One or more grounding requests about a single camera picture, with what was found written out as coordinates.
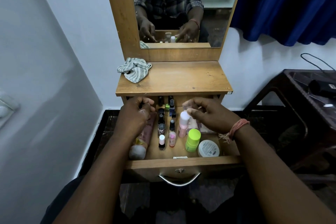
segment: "drawer handle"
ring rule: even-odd
[[[170,185],[173,185],[173,186],[175,186],[175,187],[183,187],[183,186],[187,186],[187,185],[191,184],[194,180],[197,179],[197,177],[199,177],[200,174],[201,174],[201,173],[198,173],[198,174],[194,175],[194,177],[193,177],[190,181],[188,181],[188,182],[186,182],[186,183],[182,183],[182,184],[171,182],[170,180],[168,180],[168,179],[167,179],[166,177],[164,177],[163,175],[159,175],[159,177],[160,177],[162,180],[164,180],[166,183],[170,184]]]

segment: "pink bottle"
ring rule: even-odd
[[[179,137],[185,137],[188,129],[189,114],[186,111],[181,112],[180,114],[180,123],[179,123]]]

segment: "towel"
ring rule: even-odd
[[[127,80],[138,83],[146,77],[152,64],[146,63],[144,59],[127,58],[124,65],[117,68],[118,73],[124,73]]]

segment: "dark pants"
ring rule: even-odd
[[[48,206],[41,224],[52,224],[74,191],[77,189],[82,179],[83,176],[74,179],[61,190],[51,205]],[[243,177],[239,180],[236,188],[234,189],[234,196],[222,203],[212,213],[207,213],[202,205],[198,203],[195,204],[187,202],[185,205],[185,210],[191,213],[187,213],[187,223],[215,223],[218,221],[225,222],[226,224],[266,223],[248,177]],[[141,220],[134,218],[132,218],[132,222],[143,223]],[[119,197],[115,205],[113,223],[129,223],[127,216],[121,211]]]
[[[186,13],[179,14],[177,18],[171,18],[171,17],[163,17],[161,19],[154,19],[153,15],[150,13],[147,13],[147,18],[150,22],[152,22],[155,26],[155,29],[158,30],[174,30],[174,29],[180,29],[185,23],[187,23],[188,15]],[[201,22],[199,26],[199,43],[207,43],[208,42],[208,36],[209,33],[204,26],[203,22]]]

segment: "green lid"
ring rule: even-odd
[[[198,141],[201,138],[201,133],[198,129],[190,129],[189,133],[188,133],[188,139],[191,139],[193,141]]]

